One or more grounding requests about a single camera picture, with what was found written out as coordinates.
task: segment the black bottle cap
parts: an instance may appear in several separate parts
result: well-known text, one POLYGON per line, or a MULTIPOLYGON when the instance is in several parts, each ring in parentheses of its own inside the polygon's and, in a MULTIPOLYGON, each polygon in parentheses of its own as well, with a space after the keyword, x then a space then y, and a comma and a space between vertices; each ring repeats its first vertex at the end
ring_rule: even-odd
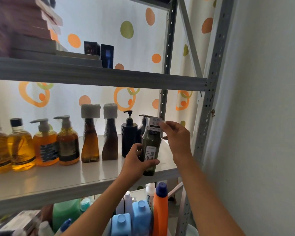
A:
POLYGON ((124 113, 129 114, 129 118, 127 118, 126 125, 132 127, 133 125, 133 119, 131 118, 132 110, 124 111, 124 113))
POLYGON ((10 119, 11 127, 23 126, 23 121, 21 118, 11 118, 10 119))

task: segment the blue bottle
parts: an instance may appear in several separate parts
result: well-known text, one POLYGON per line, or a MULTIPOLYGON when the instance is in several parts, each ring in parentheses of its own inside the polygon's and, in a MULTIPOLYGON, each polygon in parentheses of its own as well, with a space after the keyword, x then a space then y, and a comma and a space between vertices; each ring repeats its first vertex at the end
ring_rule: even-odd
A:
POLYGON ((133 235, 149 235, 152 212, 146 200, 132 203, 133 208, 133 235))
POLYGON ((130 214, 120 214, 113 216, 111 236, 131 236, 130 214))

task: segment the green bottle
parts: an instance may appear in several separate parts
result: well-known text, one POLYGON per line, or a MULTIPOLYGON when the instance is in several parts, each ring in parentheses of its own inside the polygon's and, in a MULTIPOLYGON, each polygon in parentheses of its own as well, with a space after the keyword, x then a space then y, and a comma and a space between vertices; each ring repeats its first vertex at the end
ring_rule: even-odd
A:
MULTIPOLYGON (((158 125, 162 118, 146 116, 150 118, 149 125, 145 129, 142 136, 142 152, 140 156, 141 161, 157 159, 159 146, 161 145, 161 128, 158 125)), ((144 176, 152 176, 155 173, 155 168, 151 167, 144 171, 144 176)))

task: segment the shelf surface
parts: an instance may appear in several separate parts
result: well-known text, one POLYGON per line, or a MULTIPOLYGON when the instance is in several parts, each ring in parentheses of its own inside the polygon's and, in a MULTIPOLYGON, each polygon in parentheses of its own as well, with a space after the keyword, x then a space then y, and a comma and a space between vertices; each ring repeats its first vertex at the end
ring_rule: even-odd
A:
MULTIPOLYGON (((104 138, 98 136, 102 152, 104 138)), ((80 150, 83 138, 79 138, 80 150)), ((34 167, 23 172, 0 174, 0 215, 33 209, 47 204, 101 194, 119 175, 124 158, 121 156, 121 135, 118 135, 118 160, 78 163, 62 166, 34 167)), ((154 176, 142 176, 139 185, 179 176, 169 145, 162 140, 154 176)))
POLYGON ((186 91, 204 91, 207 82, 206 78, 2 57, 0 79, 186 91))

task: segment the white cap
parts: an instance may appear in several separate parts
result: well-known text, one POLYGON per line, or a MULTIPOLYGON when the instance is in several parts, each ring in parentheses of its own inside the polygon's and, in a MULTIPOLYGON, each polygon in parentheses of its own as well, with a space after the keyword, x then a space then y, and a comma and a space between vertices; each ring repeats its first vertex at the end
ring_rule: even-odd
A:
POLYGON ((155 183, 148 183, 145 185, 145 187, 152 187, 152 188, 155 188, 155 183))
POLYGON ((42 222, 39 225, 38 236, 53 236, 55 235, 47 221, 42 222))
POLYGON ((69 115, 64 115, 64 116, 58 116, 54 117, 53 119, 62 119, 61 127, 62 128, 70 128, 71 127, 71 121, 70 121, 70 116, 69 115))
POLYGON ((131 195, 130 195, 130 191, 127 191, 127 192, 126 192, 124 198, 125 198, 125 199, 127 199, 127 198, 131 198, 131 200, 132 200, 132 197, 131 197, 131 195))
POLYGON ((117 118, 118 106, 115 103, 104 104, 104 119, 117 118))
POLYGON ((47 132, 50 130, 50 126, 48 124, 48 118, 42 118, 42 119, 37 119, 34 121, 31 121, 30 123, 36 123, 39 122, 38 130, 41 132, 47 132))
POLYGON ((82 104, 81 117, 82 118, 100 118, 101 106, 99 104, 82 104))
POLYGON ((12 236, 27 236, 26 232, 20 228, 13 232, 12 236))

